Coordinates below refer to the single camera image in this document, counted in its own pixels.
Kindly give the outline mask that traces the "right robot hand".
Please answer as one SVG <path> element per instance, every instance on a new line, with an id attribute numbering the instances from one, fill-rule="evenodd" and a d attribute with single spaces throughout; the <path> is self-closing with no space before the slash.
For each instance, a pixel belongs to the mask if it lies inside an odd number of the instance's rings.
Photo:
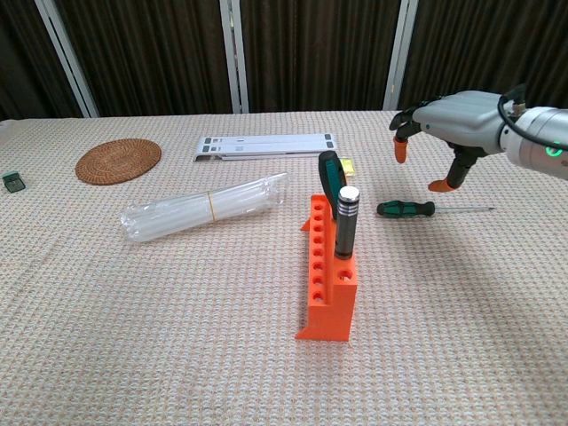
<path id="1" fill-rule="evenodd" d="M 446 177 L 431 182 L 429 190 L 448 193 L 458 189 L 479 158 L 503 152 L 500 97 L 486 91 L 460 91 L 398 112 L 390 122 L 397 162 L 406 161 L 406 146 L 413 135 L 423 132 L 443 140 L 453 149 L 454 160 Z"/>

